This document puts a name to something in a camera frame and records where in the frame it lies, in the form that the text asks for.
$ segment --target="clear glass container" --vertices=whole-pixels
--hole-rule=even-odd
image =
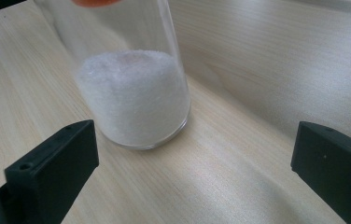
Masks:
[[[156,147],[190,112],[167,0],[35,0],[77,62],[75,80],[112,142]]]

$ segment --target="white powder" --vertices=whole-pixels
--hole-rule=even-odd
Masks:
[[[109,52],[85,61],[79,89],[101,131],[129,148],[149,148],[186,122],[190,98],[184,74],[169,54]]]

